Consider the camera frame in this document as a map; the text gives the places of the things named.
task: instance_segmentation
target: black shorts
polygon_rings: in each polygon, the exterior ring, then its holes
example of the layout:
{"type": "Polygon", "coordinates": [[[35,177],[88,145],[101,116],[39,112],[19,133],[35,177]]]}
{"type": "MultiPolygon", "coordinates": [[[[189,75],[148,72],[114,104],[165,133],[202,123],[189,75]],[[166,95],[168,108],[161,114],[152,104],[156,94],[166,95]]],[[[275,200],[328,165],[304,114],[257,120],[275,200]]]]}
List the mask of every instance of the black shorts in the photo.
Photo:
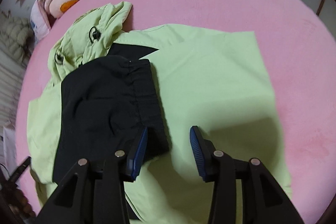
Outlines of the black shorts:
{"type": "Polygon", "coordinates": [[[62,126],[53,170],[59,183],[81,158],[111,156],[148,128],[144,160],[169,150],[149,60],[107,55],[80,66],[61,84],[62,126]]]}

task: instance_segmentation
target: pink bed sheet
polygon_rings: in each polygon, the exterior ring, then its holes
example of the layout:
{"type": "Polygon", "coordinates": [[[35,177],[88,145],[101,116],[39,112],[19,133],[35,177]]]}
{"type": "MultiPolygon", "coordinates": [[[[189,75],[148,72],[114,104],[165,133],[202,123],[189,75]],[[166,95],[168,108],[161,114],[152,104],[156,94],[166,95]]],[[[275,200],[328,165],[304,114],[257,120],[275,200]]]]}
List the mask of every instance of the pink bed sheet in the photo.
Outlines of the pink bed sheet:
{"type": "MultiPolygon", "coordinates": [[[[123,0],[80,0],[36,47],[25,75],[17,112],[17,157],[28,154],[28,102],[49,80],[50,48],[84,12],[123,0]]],[[[166,23],[228,32],[255,31],[273,84],[285,132],[293,203],[306,224],[315,223],[336,193],[336,43],[300,0],[125,0],[133,3],[124,30],[166,23]]],[[[23,191],[39,204],[27,173],[23,191]]]]}

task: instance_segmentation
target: metal screw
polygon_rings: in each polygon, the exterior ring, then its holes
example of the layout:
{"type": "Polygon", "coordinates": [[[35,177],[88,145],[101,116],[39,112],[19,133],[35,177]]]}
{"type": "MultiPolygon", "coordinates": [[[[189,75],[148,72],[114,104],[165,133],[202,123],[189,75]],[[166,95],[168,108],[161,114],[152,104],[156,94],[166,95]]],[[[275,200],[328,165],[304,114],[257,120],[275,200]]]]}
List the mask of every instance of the metal screw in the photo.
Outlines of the metal screw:
{"type": "Polygon", "coordinates": [[[224,156],[224,152],[220,151],[220,150],[216,150],[213,153],[216,157],[223,157],[224,156]]]}
{"type": "Polygon", "coordinates": [[[251,159],[251,163],[252,163],[253,165],[259,165],[259,164],[260,164],[260,160],[254,158],[254,159],[251,159]]]}
{"type": "Polygon", "coordinates": [[[80,159],[80,160],[78,161],[78,164],[79,164],[80,166],[86,165],[86,164],[87,164],[87,159],[80,159]]]}
{"type": "Polygon", "coordinates": [[[118,150],[114,153],[114,155],[117,157],[117,158],[120,158],[120,157],[123,157],[125,156],[125,152],[123,150],[118,150]]]}

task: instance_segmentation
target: black cable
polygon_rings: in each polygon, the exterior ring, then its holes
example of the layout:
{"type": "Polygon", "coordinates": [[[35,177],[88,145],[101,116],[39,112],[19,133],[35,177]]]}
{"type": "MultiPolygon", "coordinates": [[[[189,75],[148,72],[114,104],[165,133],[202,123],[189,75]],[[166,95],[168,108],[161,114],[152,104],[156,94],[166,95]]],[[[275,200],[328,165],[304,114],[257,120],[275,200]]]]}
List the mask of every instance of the black cable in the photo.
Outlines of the black cable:
{"type": "Polygon", "coordinates": [[[92,30],[94,30],[94,32],[92,33],[92,37],[93,37],[93,39],[97,39],[97,40],[99,40],[100,35],[101,35],[101,33],[97,30],[97,28],[96,28],[95,26],[93,26],[93,27],[90,29],[90,31],[89,31],[89,39],[90,39],[90,41],[91,41],[91,45],[93,44],[93,41],[92,41],[92,39],[91,39],[91,31],[92,31],[92,30]]]}
{"type": "Polygon", "coordinates": [[[55,53],[54,59],[56,64],[63,65],[64,58],[60,54],[55,53]]]}

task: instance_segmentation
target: light green jacket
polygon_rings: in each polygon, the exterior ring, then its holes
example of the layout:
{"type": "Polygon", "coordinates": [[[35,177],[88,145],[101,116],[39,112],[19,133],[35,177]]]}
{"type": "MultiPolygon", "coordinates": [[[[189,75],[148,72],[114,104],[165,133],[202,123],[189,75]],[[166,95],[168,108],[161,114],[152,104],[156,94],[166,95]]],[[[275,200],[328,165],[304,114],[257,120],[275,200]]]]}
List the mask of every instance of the light green jacket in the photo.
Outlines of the light green jacket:
{"type": "MultiPolygon", "coordinates": [[[[274,91],[253,32],[225,33],[168,24],[120,31],[111,40],[159,49],[144,58],[152,64],[171,151],[144,164],[134,183],[125,183],[126,198],[140,220],[207,223],[213,185],[198,175],[189,143],[193,125],[217,149],[236,159],[260,158],[290,195],[274,91]]],[[[51,178],[61,108],[59,84],[29,105],[28,142],[32,168],[42,183],[37,185],[42,201],[55,187],[51,178]]],[[[239,223],[239,194],[237,206],[239,223]]]]}

